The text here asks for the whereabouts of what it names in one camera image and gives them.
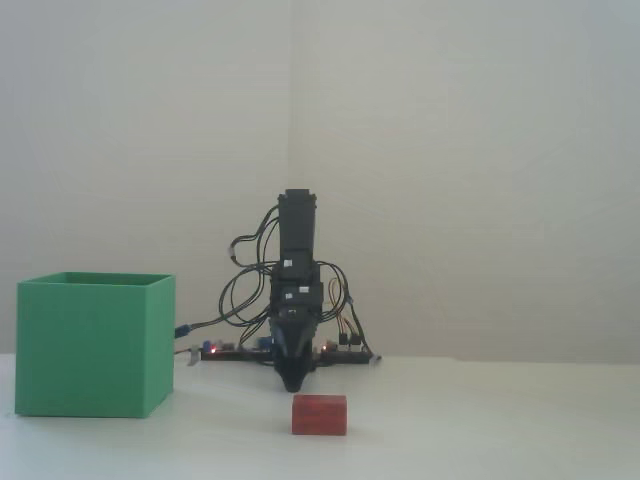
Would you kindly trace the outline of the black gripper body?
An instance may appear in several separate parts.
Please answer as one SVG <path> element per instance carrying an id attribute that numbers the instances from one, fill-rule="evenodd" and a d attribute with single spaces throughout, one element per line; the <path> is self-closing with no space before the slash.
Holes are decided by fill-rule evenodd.
<path id="1" fill-rule="evenodd" d="M 273 279 L 270 287 L 270 326 L 279 318 L 288 318 L 290 315 L 309 314 L 319 321 L 324 303 L 324 285 L 321 281 L 299 283 L 293 280 Z"/>

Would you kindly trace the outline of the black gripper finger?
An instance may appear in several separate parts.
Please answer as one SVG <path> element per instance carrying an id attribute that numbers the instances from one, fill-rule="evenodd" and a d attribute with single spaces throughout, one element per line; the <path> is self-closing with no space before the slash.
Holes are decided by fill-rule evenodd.
<path id="1" fill-rule="evenodd" d="M 305 322 L 298 328 L 295 342 L 294 390 L 299 391 L 305 377 L 314 365 L 313 341 L 317 331 L 316 322 Z"/>
<path id="2" fill-rule="evenodd" d="M 272 335 L 274 341 L 272 348 L 274 368 L 280 375 L 285 389 L 287 391 L 294 391 L 295 380 L 292 357 L 290 356 L 286 333 L 279 322 L 272 324 Z"/>

